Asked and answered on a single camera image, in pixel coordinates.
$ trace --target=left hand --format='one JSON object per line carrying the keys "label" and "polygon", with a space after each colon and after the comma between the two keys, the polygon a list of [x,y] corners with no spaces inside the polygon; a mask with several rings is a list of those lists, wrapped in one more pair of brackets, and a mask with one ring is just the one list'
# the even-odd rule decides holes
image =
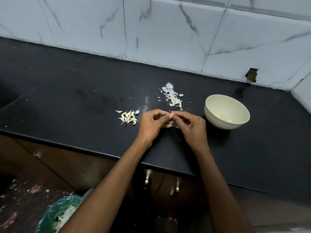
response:
{"label": "left hand", "polygon": [[144,112],[138,129],[137,139],[146,142],[149,148],[160,129],[172,127],[174,119],[174,113],[159,109]]}

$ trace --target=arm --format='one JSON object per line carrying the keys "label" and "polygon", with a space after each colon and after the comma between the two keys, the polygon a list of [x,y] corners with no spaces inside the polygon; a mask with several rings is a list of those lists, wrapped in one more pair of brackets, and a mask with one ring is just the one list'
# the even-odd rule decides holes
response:
{"label": "arm", "polygon": [[81,204],[60,233],[108,232],[145,151],[160,128],[172,126],[174,114],[162,110],[143,113],[138,135],[107,176]]}
{"label": "arm", "polygon": [[208,196],[213,232],[255,232],[236,202],[218,169],[207,143],[205,120],[188,112],[175,111],[175,123],[198,160]]}

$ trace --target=garlic debris on floor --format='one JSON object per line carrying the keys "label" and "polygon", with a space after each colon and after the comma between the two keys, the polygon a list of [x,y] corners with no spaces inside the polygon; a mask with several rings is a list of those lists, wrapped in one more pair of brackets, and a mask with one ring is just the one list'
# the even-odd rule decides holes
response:
{"label": "garlic debris on floor", "polygon": [[177,96],[183,96],[184,94],[178,94],[177,92],[174,92],[174,86],[171,83],[167,83],[164,87],[162,87],[162,90],[164,91],[164,95],[166,96],[166,101],[169,102],[170,106],[178,106],[180,110],[182,110],[181,107],[181,100],[177,98]]}
{"label": "garlic debris on floor", "polygon": [[136,114],[139,114],[139,108],[138,110],[130,110],[129,112],[124,112],[121,114],[121,119],[122,123],[126,122],[127,124],[129,124],[130,122],[133,122],[133,125],[135,125],[138,121],[138,119],[135,117]]}

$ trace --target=forearm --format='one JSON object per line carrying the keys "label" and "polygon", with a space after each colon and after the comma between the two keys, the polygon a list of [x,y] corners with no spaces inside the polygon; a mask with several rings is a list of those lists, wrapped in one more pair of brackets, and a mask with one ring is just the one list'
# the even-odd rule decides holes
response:
{"label": "forearm", "polygon": [[208,196],[213,231],[255,232],[218,169],[208,145],[194,149],[194,152]]}
{"label": "forearm", "polygon": [[107,176],[72,215],[61,233],[108,232],[148,144],[135,139]]}

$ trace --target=white marble tile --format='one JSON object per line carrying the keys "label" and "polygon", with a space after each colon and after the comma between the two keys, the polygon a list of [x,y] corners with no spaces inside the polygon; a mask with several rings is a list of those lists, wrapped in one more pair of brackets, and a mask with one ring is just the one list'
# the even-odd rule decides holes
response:
{"label": "white marble tile", "polygon": [[311,113],[311,72],[292,90],[292,94]]}
{"label": "white marble tile", "polygon": [[310,22],[227,9],[202,74],[283,89],[310,58]]}
{"label": "white marble tile", "polygon": [[187,1],[192,3],[210,5],[210,6],[219,6],[219,7],[227,7],[229,0],[180,0]]}
{"label": "white marble tile", "polygon": [[56,45],[126,58],[122,0],[39,0]]}
{"label": "white marble tile", "polygon": [[127,58],[200,73],[224,10],[176,0],[124,0]]}
{"label": "white marble tile", "polygon": [[0,0],[0,36],[55,45],[38,0]]}
{"label": "white marble tile", "polygon": [[311,0],[230,0],[228,8],[311,21]]}

